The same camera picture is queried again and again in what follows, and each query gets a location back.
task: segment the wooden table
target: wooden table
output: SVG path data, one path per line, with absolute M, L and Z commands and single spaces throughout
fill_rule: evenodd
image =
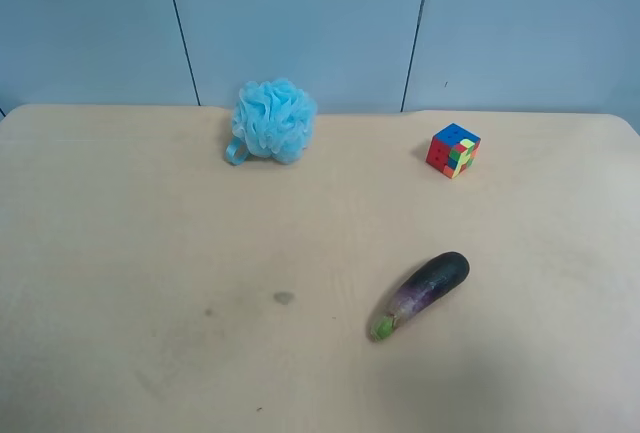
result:
M 453 181 L 424 163 L 452 121 L 482 137 Z M 321 116 L 297 164 L 239 167 L 229 130 L 191 107 L 0 123 L 0 431 L 640 430 L 628 124 Z M 370 343 L 385 291 L 448 250 L 468 280 Z

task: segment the blue cube face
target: blue cube face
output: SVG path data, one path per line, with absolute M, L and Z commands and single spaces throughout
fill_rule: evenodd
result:
M 436 138 L 450 148 L 453 148 L 464 139 L 471 140 L 474 143 L 477 143 L 480 140 L 476 135 L 455 123 L 451 123 L 445 129 L 437 133 Z

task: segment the red cube face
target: red cube face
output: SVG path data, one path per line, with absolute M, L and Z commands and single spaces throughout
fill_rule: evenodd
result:
M 449 178 L 455 178 L 471 166 L 480 138 L 452 123 L 436 133 L 427 153 L 427 163 Z
M 443 171 L 444 167 L 447 165 L 447 161 L 449 161 L 450 150 L 451 148 L 440 140 L 434 138 L 431 141 L 429 153 L 427 154 L 427 163 L 433 166 L 436 170 Z

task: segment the dark spot on table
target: dark spot on table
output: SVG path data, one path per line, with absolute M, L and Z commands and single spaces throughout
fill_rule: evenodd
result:
M 281 305 L 287 306 L 291 303 L 296 296 L 290 291 L 279 291 L 274 293 L 273 299 L 276 303 L 280 303 Z
M 157 401 L 161 401 L 163 399 L 163 394 L 160 386 L 156 384 L 151 378 L 149 378 L 139 370 L 134 370 L 133 376 L 136 380 L 138 380 L 138 383 L 140 384 L 142 389 L 146 391 L 149 396 Z

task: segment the stain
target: stain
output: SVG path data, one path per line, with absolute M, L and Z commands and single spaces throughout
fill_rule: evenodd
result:
M 295 299 L 295 297 L 296 296 L 290 291 L 279 291 L 277 293 L 274 293 L 273 295 L 273 299 L 276 301 L 276 303 L 280 303 L 284 306 L 287 306 L 289 303 L 291 303 Z
M 162 390 L 160 389 L 160 387 L 156 385 L 147 375 L 139 370 L 135 370 L 133 372 L 133 376 L 135 376 L 142 389 L 146 391 L 150 397 L 152 397 L 156 401 L 162 401 L 164 399 L 164 395 L 162 394 Z
M 158 329 L 158 351 L 149 367 L 154 367 L 151 378 L 165 401 L 169 391 L 208 377 L 245 350 L 246 337 L 262 331 L 265 310 L 274 308 L 271 297 L 277 285 L 238 279 L 225 294 L 204 299 L 200 307 Z

